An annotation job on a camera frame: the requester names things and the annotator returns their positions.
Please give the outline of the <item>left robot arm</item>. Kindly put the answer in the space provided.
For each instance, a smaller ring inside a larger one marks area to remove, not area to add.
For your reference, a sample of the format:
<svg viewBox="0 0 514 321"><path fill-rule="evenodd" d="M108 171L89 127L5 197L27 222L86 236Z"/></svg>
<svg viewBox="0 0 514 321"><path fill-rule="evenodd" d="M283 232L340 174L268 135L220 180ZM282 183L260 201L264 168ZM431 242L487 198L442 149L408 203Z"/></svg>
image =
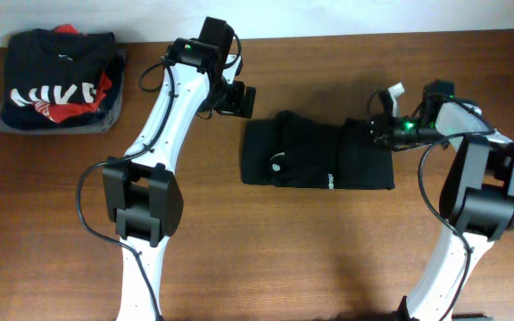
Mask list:
<svg viewBox="0 0 514 321"><path fill-rule="evenodd" d="M194 117L253 115L256 90L236 80L243 58L230 52L238 42L226 21L208 17L198 37L179 37L169 45L162 57L164 79L144 127L122 159L104 164L108 217L123 256L119 320L162 319L163 257L184 209L176 166Z"/></svg>

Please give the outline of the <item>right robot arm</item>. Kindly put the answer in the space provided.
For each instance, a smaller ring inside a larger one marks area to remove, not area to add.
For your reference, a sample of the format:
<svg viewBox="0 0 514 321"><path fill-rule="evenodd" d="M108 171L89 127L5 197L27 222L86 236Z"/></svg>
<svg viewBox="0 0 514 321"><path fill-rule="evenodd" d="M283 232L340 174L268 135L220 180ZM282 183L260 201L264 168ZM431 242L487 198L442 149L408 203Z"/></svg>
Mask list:
<svg viewBox="0 0 514 321"><path fill-rule="evenodd" d="M514 229L514 142L485 119L476 102L456 96L450 81L426 84L409 116L401 115L397 102L404 91L397 83L373 93L383 111L367 114L370 134L392 152L424 150L419 191L442 229L417 285L397 310L379 319L453 320L453 308L478 261ZM424 169L436 147L452 147L456 155L434 206Z"/></svg>

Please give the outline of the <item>black t-shirt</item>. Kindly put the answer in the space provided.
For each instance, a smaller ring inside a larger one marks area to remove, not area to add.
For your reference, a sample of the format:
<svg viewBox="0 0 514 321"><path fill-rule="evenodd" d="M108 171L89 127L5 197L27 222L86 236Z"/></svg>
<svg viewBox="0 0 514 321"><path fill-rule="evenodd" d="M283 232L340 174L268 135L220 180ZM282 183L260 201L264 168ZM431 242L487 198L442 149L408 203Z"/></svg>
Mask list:
<svg viewBox="0 0 514 321"><path fill-rule="evenodd" d="M368 124L330 125L281 111L245 125L241 179L247 185L327 190L393 190L392 154Z"/></svg>

